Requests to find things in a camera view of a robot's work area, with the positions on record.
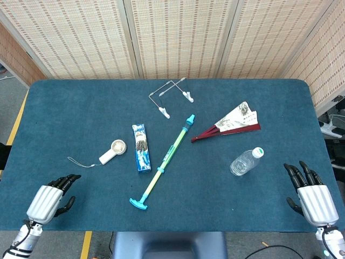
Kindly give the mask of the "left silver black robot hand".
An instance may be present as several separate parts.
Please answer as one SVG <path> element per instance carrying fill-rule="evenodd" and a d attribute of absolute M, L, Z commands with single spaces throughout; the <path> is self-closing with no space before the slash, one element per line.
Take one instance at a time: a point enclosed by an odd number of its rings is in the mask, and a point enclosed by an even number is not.
<path fill-rule="evenodd" d="M 42 185 L 26 212 L 29 220 L 43 225 L 69 211 L 75 202 L 75 196 L 71 196 L 67 204 L 61 208 L 59 208 L 60 200 L 79 178 L 81 175 L 70 174 Z"/>

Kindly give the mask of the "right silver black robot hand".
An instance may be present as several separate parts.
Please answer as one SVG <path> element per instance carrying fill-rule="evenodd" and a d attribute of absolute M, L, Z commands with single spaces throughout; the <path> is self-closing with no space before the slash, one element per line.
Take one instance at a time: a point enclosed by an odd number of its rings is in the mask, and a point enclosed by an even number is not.
<path fill-rule="evenodd" d="M 300 201 L 300 205 L 297 205 L 292 198 L 287 197 L 288 205 L 315 227 L 335 225 L 339 215 L 328 187 L 306 163 L 300 161 L 299 164 L 303 173 L 293 165 L 284 164 Z"/>

